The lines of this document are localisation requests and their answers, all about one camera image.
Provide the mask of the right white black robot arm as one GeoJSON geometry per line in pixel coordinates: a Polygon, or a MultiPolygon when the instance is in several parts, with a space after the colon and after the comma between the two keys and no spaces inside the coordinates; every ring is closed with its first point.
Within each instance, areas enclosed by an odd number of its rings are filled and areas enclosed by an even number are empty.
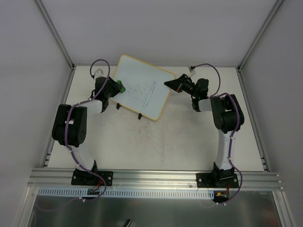
{"type": "Polygon", "coordinates": [[[186,74],[178,79],[164,82],[170,89],[191,95],[192,107],[196,112],[209,111],[219,133],[218,152],[212,171],[197,175],[199,187],[226,187],[238,182],[233,164],[234,143],[237,133],[244,124],[244,115],[234,94],[208,96],[209,80],[198,79],[195,83],[186,74]]]}

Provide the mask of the green whiteboard eraser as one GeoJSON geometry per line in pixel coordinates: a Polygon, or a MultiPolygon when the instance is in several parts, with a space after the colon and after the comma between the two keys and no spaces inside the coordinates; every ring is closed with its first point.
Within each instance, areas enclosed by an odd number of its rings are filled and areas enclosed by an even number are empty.
{"type": "Polygon", "coordinates": [[[124,93],[124,92],[125,92],[125,87],[124,87],[124,85],[122,84],[122,81],[117,80],[116,82],[117,82],[117,84],[118,84],[118,88],[120,89],[119,93],[124,93]]]}

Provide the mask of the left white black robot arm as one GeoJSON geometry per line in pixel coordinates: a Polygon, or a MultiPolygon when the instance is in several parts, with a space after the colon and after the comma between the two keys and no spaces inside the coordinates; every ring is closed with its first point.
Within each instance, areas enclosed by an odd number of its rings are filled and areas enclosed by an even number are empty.
{"type": "Polygon", "coordinates": [[[99,77],[95,79],[95,89],[90,98],[74,105],[58,106],[52,138],[69,150],[76,163],[76,170],[83,173],[82,179],[87,184],[95,184],[99,179],[96,161],[85,145],[87,119],[104,112],[109,99],[123,92],[125,87],[121,81],[99,77]]]}

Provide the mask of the yellow framed whiteboard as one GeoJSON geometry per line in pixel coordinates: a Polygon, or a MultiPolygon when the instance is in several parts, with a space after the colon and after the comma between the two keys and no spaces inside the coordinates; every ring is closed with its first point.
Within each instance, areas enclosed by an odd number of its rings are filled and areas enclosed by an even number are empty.
{"type": "Polygon", "coordinates": [[[176,75],[124,54],[112,78],[121,81],[125,88],[125,92],[111,99],[113,102],[157,121],[171,91],[164,83],[176,79],[176,75]]]}

